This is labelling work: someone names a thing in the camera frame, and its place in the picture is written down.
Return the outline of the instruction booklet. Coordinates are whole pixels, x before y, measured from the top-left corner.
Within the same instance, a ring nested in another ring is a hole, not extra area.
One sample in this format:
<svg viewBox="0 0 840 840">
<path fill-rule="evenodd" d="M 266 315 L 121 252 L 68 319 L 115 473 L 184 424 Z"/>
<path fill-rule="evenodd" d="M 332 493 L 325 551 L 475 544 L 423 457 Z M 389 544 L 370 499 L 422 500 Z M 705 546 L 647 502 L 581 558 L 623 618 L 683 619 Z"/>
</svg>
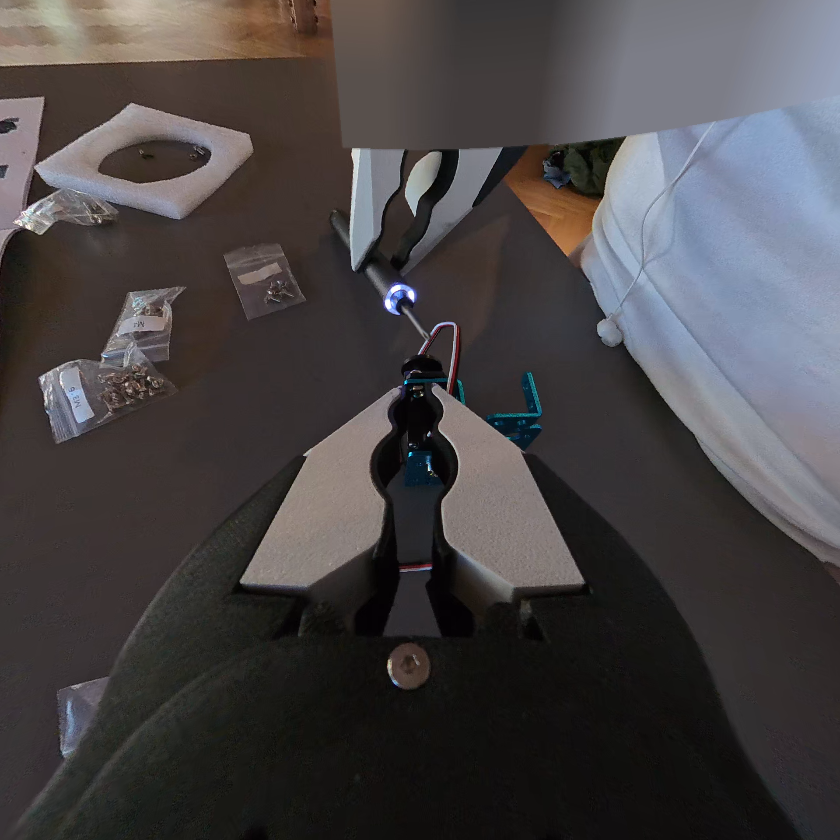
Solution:
<svg viewBox="0 0 840 840">
<path fill-rule="evenodd" d="M 1 255 L 27 206 L 45 99 L 1 100 Z"/>
</svg>

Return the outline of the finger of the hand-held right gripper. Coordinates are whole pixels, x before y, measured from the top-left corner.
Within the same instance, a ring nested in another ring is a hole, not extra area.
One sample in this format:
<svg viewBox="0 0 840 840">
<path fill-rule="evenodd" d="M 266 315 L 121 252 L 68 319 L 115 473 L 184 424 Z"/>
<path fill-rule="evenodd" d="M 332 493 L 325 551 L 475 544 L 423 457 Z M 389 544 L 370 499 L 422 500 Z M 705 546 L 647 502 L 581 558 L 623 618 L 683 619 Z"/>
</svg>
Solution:
<svg viewBox="0 0 840 840">
<path fill-rule="evenodd" d="M 471 212 L 502 149 L 444 150 L 432 185 L 418 198 L 414 221 L 392 265 L 401 275 L 432 251 Z"/>
<path fill-rule="evenodd" d="M 385 215 L 403 187 L 406 150 L 352 149 L 350 261 L 361 272 L 381 241 Z"/>
</svg>

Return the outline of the dark grey desk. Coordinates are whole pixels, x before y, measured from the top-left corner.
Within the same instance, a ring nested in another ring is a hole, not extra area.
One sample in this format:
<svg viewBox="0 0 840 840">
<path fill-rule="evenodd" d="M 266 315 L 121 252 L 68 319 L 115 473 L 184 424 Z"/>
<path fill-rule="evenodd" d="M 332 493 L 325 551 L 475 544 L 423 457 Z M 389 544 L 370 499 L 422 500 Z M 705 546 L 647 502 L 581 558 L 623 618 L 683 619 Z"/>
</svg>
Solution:
<svg viewBox="0 0 840 840">
<path fill-rule="evenodd" d="M 255 154 L 176 222 L 122 210 L 13 236 L 2 270 L 2 828 L 60 762 L 56 693 L 112 674 L 117 742 L 48 838 L 838 838 L 838 585 L 722 478 L 624 350 L 589 284 L 504 185 L 413 276 L 465 331 L 481 419 L 532 371 L 525 458 L 572 537 L 583 595 L 525 626 L 397 639 L 299 634 L 288 598 L 210 606 L 185 555 L 395 385 L 418 345 L 330 230 L 345 206 L 333 69 L 315 59 L 2 68 L 43 97 L 52 154 L 130 103 L 247 132 Z M 307 301 L 248 321 L 224 262 L 280 244 Z M 130 291 L 172 303 L 177 392 L 56 444 L 38 378 L 101 352 Z M 120 655 L 131 639 L 131 651 Z"/>
</svg>

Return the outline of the black screwdriver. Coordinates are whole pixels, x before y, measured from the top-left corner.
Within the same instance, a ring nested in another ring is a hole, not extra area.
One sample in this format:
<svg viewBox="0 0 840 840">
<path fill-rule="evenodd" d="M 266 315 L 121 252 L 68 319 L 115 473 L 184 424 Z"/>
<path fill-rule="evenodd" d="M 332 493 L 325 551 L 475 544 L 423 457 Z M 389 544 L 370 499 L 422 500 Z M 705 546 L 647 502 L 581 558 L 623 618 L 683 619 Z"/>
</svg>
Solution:
<svg viewBox="0 0 840 840">
<path fill-rule="evenodd" d="M 373 244 L 367 256 L 363 257 L 360 268 L 353 271 L 370 282 L 387 313 L 407 320 L 423 342 L 430 340 L 430 332 L 414 313 L 417 302 L 415 289 L 404 281 L 400 272 L 380 251 L 378 244 Z"/>
</svg>

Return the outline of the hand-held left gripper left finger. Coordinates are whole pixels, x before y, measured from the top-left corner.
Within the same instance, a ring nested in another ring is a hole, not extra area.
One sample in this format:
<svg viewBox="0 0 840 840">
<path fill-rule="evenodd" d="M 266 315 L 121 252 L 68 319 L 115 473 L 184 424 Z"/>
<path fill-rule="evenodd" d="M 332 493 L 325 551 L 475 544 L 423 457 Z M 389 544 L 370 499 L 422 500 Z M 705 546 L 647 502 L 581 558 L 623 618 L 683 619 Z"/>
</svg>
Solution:
<svg viewBox="0 0 840 840">
<path fill-rule="evenodd" d="M 326 603 L 352 633 L 384 633 L 400 579 L 388 487 L 403 398 L 391 389 L 305 454 L 240 578 L 247 592 Z"/>
</svg>

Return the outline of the white foam piece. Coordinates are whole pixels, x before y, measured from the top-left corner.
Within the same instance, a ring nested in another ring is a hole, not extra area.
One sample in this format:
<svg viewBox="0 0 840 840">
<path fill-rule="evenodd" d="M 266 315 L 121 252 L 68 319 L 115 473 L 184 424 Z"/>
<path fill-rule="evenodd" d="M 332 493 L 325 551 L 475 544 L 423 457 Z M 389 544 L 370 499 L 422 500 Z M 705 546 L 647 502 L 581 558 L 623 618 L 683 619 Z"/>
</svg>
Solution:
<svg viewBox="0 0 840 840">
<path fill-rule="evenodd" d="M 145 183 L 100 172 L 101 163 L 115 151 L 165 140 L 206 149 L 208 162 L 187 174 Z M 180 220 L 213 195 L 253 153 L 247 133 L 131 103 L 39 162 L 35 171 L 49 186 Z"/>
</svg>

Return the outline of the person's white top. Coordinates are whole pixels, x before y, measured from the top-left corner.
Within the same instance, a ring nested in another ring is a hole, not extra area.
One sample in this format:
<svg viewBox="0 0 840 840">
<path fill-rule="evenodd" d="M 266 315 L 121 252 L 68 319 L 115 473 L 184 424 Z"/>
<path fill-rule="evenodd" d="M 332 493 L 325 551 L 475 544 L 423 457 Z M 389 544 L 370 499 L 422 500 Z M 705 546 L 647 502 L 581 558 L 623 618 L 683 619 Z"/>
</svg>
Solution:
<svg viewBox="0 0 840 840">
<path fill-rule="evenodd" d="M 630 135 L 576 258 L 709 461 L 839 563 L 839 97 Z"/>
</svg>

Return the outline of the clear bag of metal nuts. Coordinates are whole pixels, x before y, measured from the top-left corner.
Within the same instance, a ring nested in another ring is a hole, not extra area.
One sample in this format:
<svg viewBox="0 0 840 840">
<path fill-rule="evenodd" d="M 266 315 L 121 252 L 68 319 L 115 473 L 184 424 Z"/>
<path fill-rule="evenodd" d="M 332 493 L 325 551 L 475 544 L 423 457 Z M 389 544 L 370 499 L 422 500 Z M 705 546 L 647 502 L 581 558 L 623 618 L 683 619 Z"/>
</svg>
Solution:
<svg viewBox="0 0 840 840">
<path fill-rule="evenodd" d="M 175 385 L 132 346 L 122 360 L 74 360 L 38 378 L 51 437 L 66 443 L 173 396 Z"/>
</svg>

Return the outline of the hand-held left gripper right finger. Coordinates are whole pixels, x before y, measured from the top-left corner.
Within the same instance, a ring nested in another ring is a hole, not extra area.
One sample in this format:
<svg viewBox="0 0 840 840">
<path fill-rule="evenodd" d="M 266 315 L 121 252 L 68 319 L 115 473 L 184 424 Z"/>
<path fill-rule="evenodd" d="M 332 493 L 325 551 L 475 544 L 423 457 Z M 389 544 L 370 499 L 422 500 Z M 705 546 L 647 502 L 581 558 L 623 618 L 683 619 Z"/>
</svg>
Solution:
<svg viewBox="0 0 840 840">
<path fill-rule="evenodd" d="M 440 503 L 452 595 L 480 625 L 497 604 L 582 593 L 585 578 L 520 448 L 441 386 L 432 395 L 442 408 L 437 431 L 455 456 Z"/>
</svg>

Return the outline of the servo with blue bracket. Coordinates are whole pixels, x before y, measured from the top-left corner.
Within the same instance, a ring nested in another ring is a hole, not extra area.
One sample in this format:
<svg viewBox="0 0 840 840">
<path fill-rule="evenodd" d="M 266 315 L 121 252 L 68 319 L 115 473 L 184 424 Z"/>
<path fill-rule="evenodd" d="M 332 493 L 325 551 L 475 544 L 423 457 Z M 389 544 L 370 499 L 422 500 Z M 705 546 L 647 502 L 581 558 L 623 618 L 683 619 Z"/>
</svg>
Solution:
<svg viewBox="0 0 840 840">
<path fill-rule="evenodd" d="M 428 353 L 408 358 L 401 371 L 406 399 L 404 486 L 441 487 L 443 481 L 434 461 L 433 419 L 424 399 L 427 389 L 432 385 L 440 385 L 448 393 L 448 377 L 443 365 Z M 542 408 L 530 372 L 522 376 L 521 389 L 526 403 L 524 412 L 490 414 L 486 416 L 486 422 L 507 440 L 525 450 L 542 431 L 539 423 Z"/>
</svg>

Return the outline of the clear plastic screw bag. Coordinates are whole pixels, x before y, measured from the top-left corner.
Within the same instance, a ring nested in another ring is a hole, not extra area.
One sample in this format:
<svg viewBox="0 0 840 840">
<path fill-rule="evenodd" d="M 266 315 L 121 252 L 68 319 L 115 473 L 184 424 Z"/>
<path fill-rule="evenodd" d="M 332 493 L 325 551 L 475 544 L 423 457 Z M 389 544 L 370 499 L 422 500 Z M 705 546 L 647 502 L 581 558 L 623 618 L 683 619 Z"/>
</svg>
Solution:
<svg viewBox="0 0 840 840">
<path fill-rule="evenodd" d="M 102 362 L 120 362 L 135 344 L 152 363 L 170 359 L 172 303 L 185 287 L 136 290 L 127 293 L 102 352 Z"/>
<path fill-rule="evenodd" d="M 94 679 L 57 692 L 59 751 L 63 759 L 75 752 L 96 714 L 109 677 Z"/>
<path fill-rule="evenodd" d="M 236 248 L 224 254 L 224 262 L 248 321 L 307 301 L 280 244 Z"/>
<path fill-rule="evenodd" d="M 62 188 L 23 209 L 13 226 L 34 235 L 45 235 L 58 223 L 81 227 L 107 226 L 117 222 L 119 211 L 110 203 Z"/>
</svg>

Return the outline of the dark cloth heap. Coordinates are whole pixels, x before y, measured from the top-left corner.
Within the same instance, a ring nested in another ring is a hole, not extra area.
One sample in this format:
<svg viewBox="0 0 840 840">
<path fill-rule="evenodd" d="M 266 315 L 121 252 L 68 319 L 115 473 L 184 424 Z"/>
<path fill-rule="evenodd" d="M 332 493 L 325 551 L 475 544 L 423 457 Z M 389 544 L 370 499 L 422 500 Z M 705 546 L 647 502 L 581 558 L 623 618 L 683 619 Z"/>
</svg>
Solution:
<svg viewBox="0 0 840 840">
<path fill-rule="evenodd" d="M 602 198 L 606 177 L 624 137 L 555 145 L 542 161 L 542 178 L 555 188 Z"/>
</svg>

